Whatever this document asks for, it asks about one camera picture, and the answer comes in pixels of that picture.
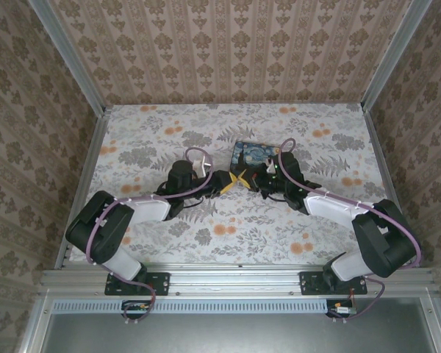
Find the yellow object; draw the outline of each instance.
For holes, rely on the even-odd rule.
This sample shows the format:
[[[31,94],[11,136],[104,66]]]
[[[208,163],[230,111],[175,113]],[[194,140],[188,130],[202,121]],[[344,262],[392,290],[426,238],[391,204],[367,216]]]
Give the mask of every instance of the yellow object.
[[[230,179],[231,179],[232,182],[230,184],[228,184],[224,189],[221,190],[221,192],[220,192],[221,195],[223,195],[224,193],[226,193],[227,191],[232,189],[232,186],[234,186],[235,182],[237,181],[237,178],[235,177],[234,174],[229,172],[229,175],[230,175]]]
[[[242,173],[240,173],[240,175],[238,176],[238,181],[241,182],[246,188],[251,189],[250,184],[242,178],[243,174],[246,172],[247,170],[244,170]]]

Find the aluminum frame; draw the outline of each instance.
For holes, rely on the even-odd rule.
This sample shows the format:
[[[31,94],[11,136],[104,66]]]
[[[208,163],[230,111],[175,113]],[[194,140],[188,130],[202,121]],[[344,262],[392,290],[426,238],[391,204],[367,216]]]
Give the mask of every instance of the aluminum frame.
[[[379,63],[379,66],[362,97],[362,104],[365,111],[369,111],[374,103],[376,103],[380,92],[384,88],[390,74],[404,53],[409,41],[412,39],[413,34],[417,30],[417,27],[430,4],[431,0],[415,0],[410,3],[404,19],[395,31],[389,48],[387,48],[384,57]]]
[[[104,98],[85,69],[76,49],[69,41],[49,1],[29,0],[29,3],[49,34],[49,37],[51,37],[52,43],[64,59],[72,76],[79,84],[93,112],[95,112],[97,118],[102,117],[104,113]]]
[[[235,302],[239,299],[278,299],[294,301],[329,299],[330,296],[302,296],[298,274],[317,271],[316,265],[185,265],[149,264],[149,271],[171,273],[170,301],[203,302],[213,299]],[[40,352],[49,327],[54,301],[91,299],[111,302],[114,299],[149,300],[148,296],[105,296],[107,272],[98,266],[70,265],[61,270],[45,271],[38,300],[25,333],[20,353]],[[384,298],[419,298],[434,347],[441,353],[441,302],[431,269],[413,268],[396,271],[384,279]],[[368,295],[373,298],[379,285],[369,282]]]
[[[104,134],[108,127],[108,121],[111,116],[112,108],[108,108],[104,111],[102,118],[96,121],[95,130],[91,139],[90,147],[88,148],[87,157],[83,166],[82,175],[80,176],[79,186],[75,192],[75,199],[73,200],[71,211],[68,215],[67,228],[75,216],[85,206],[88,190],[90,189],[91,179],[93,172],[95,171],[96,162],[98,161],[98,155],[103,143]],[[57,259],[54,264],[54,268],[61,268],[65,259],[65,254],[68,250],[68,241],[65,236],[62,235],[62,241],[60,243]]]
[[[377,136],[376,128],[374,127],[373,119],[371,118],[370,112],[363,111],[367,130],[370,136],[370,142],[373,145],[374,154],[376,156],[377,166],[379,172],[381,173],[382,183],[384,184],[385,193],[389,200],[393,201],[399,210],[401,210],[400,203],[398,202],[397,193],[395,192],[394,184],[392,183],[392,178],[390,177],[389,168],[385,162],[384,152],[382,151],[381,144],[379,143],[379,137]]]

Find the starry night picture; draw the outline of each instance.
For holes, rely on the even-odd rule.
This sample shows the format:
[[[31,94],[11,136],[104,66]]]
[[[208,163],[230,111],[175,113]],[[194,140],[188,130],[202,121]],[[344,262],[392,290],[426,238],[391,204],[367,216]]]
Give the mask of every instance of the starry night picture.
[[[264,163],[269,156],[278,154],[279,148],[275,146],[261,145],[251,142],[236,142],[230,171],[236,176],[240,175],[245,169]]]

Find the metal extrusion bar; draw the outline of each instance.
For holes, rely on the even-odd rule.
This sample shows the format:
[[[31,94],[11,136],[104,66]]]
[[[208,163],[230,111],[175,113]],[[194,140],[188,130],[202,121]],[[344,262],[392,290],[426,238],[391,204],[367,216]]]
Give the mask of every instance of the metal extrusion bar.
[[[43,287],[40,296],[53,298],[89,299],[95,296],[104,297],[104,286],[107,272],[100,268],[86,265],[86,268],[61,271],[45,271],[41,279]],[[170,272],[171,287],[169,297],[197,299],[283,299],[302,297],[305,299],[325,299],[329,296],[302,296],[298,274],[301,271],[320,270],[317,266],[236,266],[208,268],[203,266],[178,268],[170,265],[153,265],[148,271]],[[419,268],[397,271],[384,279],[387,298],[421,297],[426,295],[427,288],[435,292],[432,275],[429,269]],[[368,295],[372,298],[379,291],[379,285],[368,283]],[[142,299],[145,297],[122,296],[125,299]]]
[[[362,98],[364,111],[369,111],[376,102],[430,4],[431,0],[417,0],[410,3],[404,19],[395,31],[389,48]]]
[[[98,160],[98,155],[103,143],[104,134],[106,133],[110,116],[111,109],[107,109],[103,118],[96,121],[95,131],[93,132],[90,148],[88,149],[82,175],[80,176],[79,186],[76,189],[75,199],[73,200],[71,212],[68,216],[67,227],[80,212],[80,210],[85,206],[88,190],[90,189],[91,179],[93,177],[93,172],[95,171],[96,161]],[[63,236],[54,268],[60,268],[62,266],[67,250],[68,241]]]
[[[88,100],[95,115],[100,118],[103,116],[104,98],[93,83],[87,70],[82,64],[76,49],[67,38],[65,30],[60,25],[59,19],[54,13],[49,1],[30,0],[33,10],[44,25],[47,33],[52,39],[65,64],[70,69],[72,76],[79,84],[80,89]]]
[[[382,151],[381,144],[379,143],[379,138],[377,136],[376,128],[374,127],[373,120],[370,116],[369,111],[364,111],[365,121],[367,125],[367,130],[369,131],[370,142],[373,144],[374,153],[376,155],[377,166],[382,176],[382,183],[384,184],[384,189],[387,197],[390,201],[393,201],[399,210],[401,210],[400,204],[398,203],[397,193],[395,192],[394,184],[392,178],[390,177],[389,168],[387,167],[384,152]]]
[[[441,352],[441,299],[428,292],[420,300],[436,352]]]

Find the cable connector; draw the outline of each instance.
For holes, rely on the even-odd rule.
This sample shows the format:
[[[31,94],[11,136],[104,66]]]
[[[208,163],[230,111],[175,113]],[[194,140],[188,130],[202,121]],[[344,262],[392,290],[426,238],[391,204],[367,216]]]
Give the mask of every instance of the cable connector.
[[[356,308],[355,307],[337,307],[337,313],[338,314],[356,314]]]

